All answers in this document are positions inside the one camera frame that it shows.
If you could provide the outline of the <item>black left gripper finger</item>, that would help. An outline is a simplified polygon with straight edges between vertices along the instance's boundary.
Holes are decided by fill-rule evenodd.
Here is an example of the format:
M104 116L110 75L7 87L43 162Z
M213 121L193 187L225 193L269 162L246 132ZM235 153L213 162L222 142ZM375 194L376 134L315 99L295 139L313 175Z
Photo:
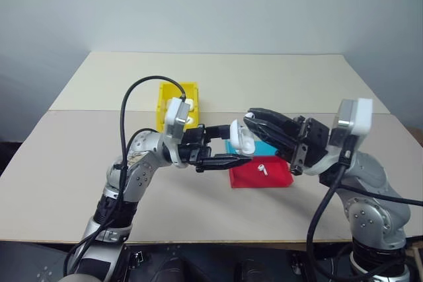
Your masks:
M206 140L211 139L230 139L230 125L215 125L205 128Z
M242 166L252 160L252 157L238 154L218 154L213 157L202 157L196 163L196 172L207 170L229 170Z

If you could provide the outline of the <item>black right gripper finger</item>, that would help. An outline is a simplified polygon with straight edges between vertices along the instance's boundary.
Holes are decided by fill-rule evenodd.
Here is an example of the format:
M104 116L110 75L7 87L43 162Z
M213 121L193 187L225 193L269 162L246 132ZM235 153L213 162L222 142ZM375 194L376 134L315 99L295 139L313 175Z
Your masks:
M254 115L245 115L243 121L247 128L261 141L276 149L275 155L291 162L297 141L295 137L285 134L280 128L271 123L254 119Z
M271 123L287 135L297 137L299 133L299 124L281 113L265 108L249 108L249 112L253 113L254 119Z

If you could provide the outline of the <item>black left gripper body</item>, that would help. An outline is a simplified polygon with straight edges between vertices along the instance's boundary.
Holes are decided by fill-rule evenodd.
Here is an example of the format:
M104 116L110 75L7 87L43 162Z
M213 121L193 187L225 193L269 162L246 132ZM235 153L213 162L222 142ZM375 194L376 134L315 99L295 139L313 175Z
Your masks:
M204 161L209 159L212 153L211 147L208 146L209 142L204 124L187 129L179 145L181 161L194 166L196 172L204 172L206 170Z

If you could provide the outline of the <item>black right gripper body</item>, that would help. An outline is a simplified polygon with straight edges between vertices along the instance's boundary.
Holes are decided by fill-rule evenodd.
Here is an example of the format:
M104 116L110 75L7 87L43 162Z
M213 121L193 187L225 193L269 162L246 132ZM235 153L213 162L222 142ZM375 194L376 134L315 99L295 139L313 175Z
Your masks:
M289 160L289 171L299 176L317 164L327 153L329 128L314 118L298 116L293 119L294 146Z

